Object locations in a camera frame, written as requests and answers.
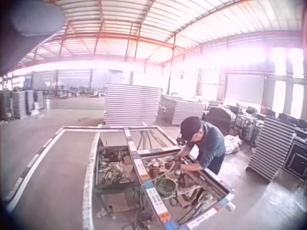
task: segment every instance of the warehouse roof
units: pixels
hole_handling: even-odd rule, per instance
[[[23,60],[124,56],[163,62],[176,53],[231,35],[299,31],[303,0],[51,0],[66,23]]]

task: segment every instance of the worker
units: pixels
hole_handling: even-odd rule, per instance
[[[186,141],[186,145],[178,155],[180,157],[187,156],[196,145],[199,148],[198,163],[186,165],[174,161],[173,167],[184,171],[198,171],[208,168],[217,175],[226,151],[224,136],[221,131],[214,125],[191,116],[181,123],[180,132],[181,137]]]

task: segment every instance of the black cap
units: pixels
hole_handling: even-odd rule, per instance
[[[201,121],[197,116],[190,116],[184,119],[180,125],[181,137],[184,140],[190,141],[194,134],[201,128]]]

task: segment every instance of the blue shirt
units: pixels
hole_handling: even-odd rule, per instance
[[[221,157],[226,152],[224,136],[214,125],[203,122],[204,137],[197,143],[187,142],[187,146],[193,148],[196,144],[199,148],[197,160],[203,168],[207,168],[214,157]]]

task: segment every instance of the corrugated metal roof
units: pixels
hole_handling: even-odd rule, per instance
[[[176,52],[189,52],[201,43],[231,35],[299,31],[303,11],[303,0],[51,2],[64,10],[66,24],[55,37],[28,54],[23,63],[93,54],[106,57],[136,55],[136,58],[163,62],[172,56],[175,35]]]

